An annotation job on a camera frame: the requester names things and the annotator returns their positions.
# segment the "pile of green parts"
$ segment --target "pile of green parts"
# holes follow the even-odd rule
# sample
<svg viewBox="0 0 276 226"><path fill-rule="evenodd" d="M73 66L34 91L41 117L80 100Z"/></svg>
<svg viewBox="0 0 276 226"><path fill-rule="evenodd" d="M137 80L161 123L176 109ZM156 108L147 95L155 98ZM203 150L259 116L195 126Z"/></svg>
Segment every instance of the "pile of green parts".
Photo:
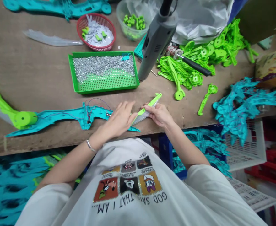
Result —
<svg viewBox="0 0 276 226"><path fill-rule="evenodd" d="M254 63L253 55L258 56L258 53L240 34L239 21L240 19L234 19L218 37L206 44L195 45L193 41L190 41L185 46L180 45L180 49L184 52L182 56L210 70L212 75L215 75L214 64L221 63L224 67L231 64L235 66L237 64L236 55L241 49L249 51L250 61ZM161 70L158 75L176 83L175 98L177 100L180 98L180 93L185 96L180 85L184 85L187 89L202 85L201 73L184 63L182 59L174 60L171 56L162 57L158 62L158 68Z"/></svg>
<svg viewBox="0 0 276 226"><path fill-rule="evenodd" d="M136 15L133 14L131 17L128 17L128 15L126 14L124 16L123 23L126 24L128 27L136 28L137 30L145 29L145 21L143 15L136 17Z"/></svg>

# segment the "hand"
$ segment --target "hand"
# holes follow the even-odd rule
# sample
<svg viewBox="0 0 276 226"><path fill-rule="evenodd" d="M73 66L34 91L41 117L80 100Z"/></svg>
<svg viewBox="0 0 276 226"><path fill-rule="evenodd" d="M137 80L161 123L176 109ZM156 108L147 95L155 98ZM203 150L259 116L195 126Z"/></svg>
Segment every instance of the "hand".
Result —
<svg viewBox="0 0 276 226"><path fill-rule="evenodd" d="M145 106L142 106L141 108L145 108L145 110L150 113L149 117L152 118L158 126L167 128L174 123L173 118L165 105L157 103L155 107L151 107L147 104L148 103L145 103Z"/></svg>
<svg viewBox="0 0 276 226"><path fill-rule="evenodd" d="M100 136L105 137L106 141L108 141L127 131L138 115L138 113L131 114L134 103L134 101L121 102L110 118L93 134L94 137L99 134Z"/></svg>

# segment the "silver bracelet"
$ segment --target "silver bracelet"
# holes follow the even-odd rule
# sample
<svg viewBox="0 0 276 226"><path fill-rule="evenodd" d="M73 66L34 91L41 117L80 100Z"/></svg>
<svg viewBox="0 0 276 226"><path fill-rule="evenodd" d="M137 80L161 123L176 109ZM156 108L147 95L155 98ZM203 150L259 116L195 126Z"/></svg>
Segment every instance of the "silver bracelet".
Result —
<svg viewBox="0 0 276 226"><path fill-rule="evenodd" d="M87 140L87 144L88 144L88 147L89 147L93 152L97 152L94 148L91 147L89 140Z"/></svg>

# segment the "person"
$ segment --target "person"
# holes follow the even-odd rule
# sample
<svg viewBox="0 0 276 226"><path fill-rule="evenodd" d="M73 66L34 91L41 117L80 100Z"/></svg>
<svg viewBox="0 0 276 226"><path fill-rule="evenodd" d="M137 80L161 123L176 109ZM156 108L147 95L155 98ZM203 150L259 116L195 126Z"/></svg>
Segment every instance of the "person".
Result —
<svg viewBox="0 0 276 226"><path fill-rule="evenodd" d="M20 225L266 225L163 104L142 106L162 127L188 170L181 181L139 138L108 142L131 126L134 102L120 103L89 140L44 177L25 205ZM73 191L74 181L94 157Z"/></svg>

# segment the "white t-shirt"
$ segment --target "white t-shirt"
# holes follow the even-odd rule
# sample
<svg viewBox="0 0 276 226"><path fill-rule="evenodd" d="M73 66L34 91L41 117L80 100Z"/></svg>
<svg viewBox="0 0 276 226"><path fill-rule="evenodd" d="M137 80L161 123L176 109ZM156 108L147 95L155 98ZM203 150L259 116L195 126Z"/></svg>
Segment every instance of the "white t-shirt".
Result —
<svg viewBox="0 0 276 226"><path fill-rule="evenodd" d="M217 169L192 166L186 181L141 139L106 143L75 191L43 187L16 226L266 225Z"/></svg>

